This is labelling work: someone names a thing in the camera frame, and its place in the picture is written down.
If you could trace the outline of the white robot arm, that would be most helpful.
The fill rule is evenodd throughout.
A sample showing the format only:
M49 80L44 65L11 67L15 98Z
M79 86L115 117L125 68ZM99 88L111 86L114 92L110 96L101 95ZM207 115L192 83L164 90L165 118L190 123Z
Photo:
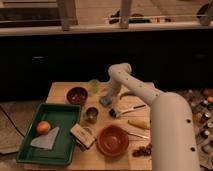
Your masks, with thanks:
M152 171L200 171L192 111L179 94L163 92L131 75L128 63L108 69L107 94L124 85L150 107Z

